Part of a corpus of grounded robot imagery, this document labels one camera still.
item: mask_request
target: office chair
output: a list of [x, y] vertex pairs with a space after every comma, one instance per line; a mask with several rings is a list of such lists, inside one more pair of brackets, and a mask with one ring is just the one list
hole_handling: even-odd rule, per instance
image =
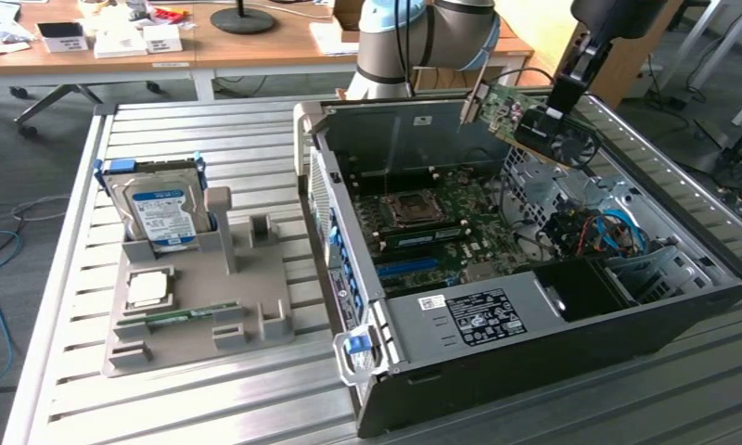
[[[88, 100], [91, 100], [96, 105], [103, 104], [104, 102], [99, 98], [99, 96], [91, 91], [89, 86], [97, 85], [100, 83], [92, 83], [91, 85], [84, 84], [64, 84], [59, 85], [43, 98], [39, 102], [36, 102], [31, 108], [25, 110], [25, 112], [20, 115], [19, 118], [13, 120], [17, 125], [17, 131], [21, 136], [24, 137], [33, 137], [39, 134], [39, 129], [29, 125], [25, 125], [25, 122], [41, 113], [52, 104], [55, 104], [59, 100], [61, 100], [69, 93], [80, 93], [84, 95]], [[161, 92], [160, 85], [155, 82], [145, 82], [145, 88], [155, 94]], [[13, 97], [19, 97], [21, 99], [27, 98], [27, 90], [19, 87], [9, 88], [11, 95]]]

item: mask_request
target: power supply label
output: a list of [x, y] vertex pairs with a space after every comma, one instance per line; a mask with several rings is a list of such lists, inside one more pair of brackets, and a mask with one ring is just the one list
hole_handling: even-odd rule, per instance
[[446, 303], [463, 342], [469, 346], [529, 332], [503, 289], [447, 299]]

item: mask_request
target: green circuit board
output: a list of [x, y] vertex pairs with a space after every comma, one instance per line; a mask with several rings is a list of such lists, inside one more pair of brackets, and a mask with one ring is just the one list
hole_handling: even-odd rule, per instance
[[514, 130], [529, 108], [543, 98], [523, 95], [517, 88], [495, 85], [481, 104], [479, 118], [490, 124], [490, 132], [505, 141], [514, 141]]
[[[489, 178], [474, 177], [469, 169], [457, 169], [441, 172], [434, 188], [356, 198], [355, 211], [378, 273], [381, 268], [419, 261], [435, 264], [415, 272], [381, 273], [379, 280], [389, 296], [494, 278], [531, 262], [514, 240], [514, 231], [498, 214], [498, 206], [490, 198], [493, 190], [485, 188], [487, 182]], [[401, 208], [407, 204], [414, 208], [409, 213]], [[430, 238], [422, 236], [429, 230], [418, 231], [418, 221], [442, 219], [449, 228], [431, 230], [435, 237], [423, 245], [386, 248], [379, 233], [402, 228], [402, 217], [413, 222], [413, 232], [407, 235], [411, 240]], [[459, 230], [457, 238], [439, 239], [441, 233]]]

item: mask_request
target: gray plastic holder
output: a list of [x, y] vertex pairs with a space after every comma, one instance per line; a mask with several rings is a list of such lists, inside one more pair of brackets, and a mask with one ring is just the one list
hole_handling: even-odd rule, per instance
[[[157, 256], [147, 241], [124, 243], [103, 367], [109, 377], [258, 350], [295, 338], [278, 227], [267, 215], [228, 225], [227, 190], [207, 190], [218, 230], [199, 235], [198, 248]], [[198, 316], [170, 324], [119, 325], [128, 318], [167, 312], [151, 308], [125, 313], [128, 278], [155, 271], [168, 271], [172, 277], [172, 309], [195, 310], [187, 313]], [[239, 304], [210, 314], [199, 311], [226, 302]]]

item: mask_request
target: barcode label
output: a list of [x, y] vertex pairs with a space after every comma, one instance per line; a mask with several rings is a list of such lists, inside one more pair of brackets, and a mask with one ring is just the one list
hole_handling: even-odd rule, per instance
[[418, 299], [418, 303], [421, 303], [421, 310], [429, 311], [431, 309], [445, 308], [446, 307], [446, 296], [445, 295], [434, 295], [431, 297], [423, 297]]

